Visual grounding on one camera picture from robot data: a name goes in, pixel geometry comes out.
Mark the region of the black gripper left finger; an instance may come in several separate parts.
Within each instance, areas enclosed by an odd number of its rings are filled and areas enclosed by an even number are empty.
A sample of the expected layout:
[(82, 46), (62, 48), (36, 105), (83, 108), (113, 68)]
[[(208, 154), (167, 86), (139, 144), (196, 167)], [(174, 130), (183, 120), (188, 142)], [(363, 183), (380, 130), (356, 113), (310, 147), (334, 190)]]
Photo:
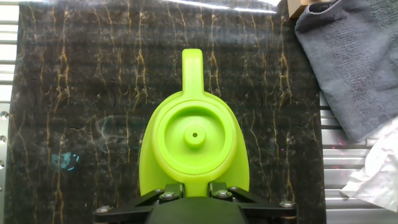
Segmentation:
[(93, 212), (94, 223), (145, 223), (151, 211), (162, 204), (184, 197), (183, 184), (167, 184), (118, 208), (102, 206)]

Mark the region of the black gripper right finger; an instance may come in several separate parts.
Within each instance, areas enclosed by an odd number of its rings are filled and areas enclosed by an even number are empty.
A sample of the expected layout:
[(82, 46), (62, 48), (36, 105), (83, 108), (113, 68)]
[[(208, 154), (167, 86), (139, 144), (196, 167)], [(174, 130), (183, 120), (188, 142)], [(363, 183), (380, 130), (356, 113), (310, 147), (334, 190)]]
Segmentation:
[(246, 223), (297, 223), (297, 206), (291, 201), (270, 202), (224, 182), (209, 183), (208, 196), (237, 205)]

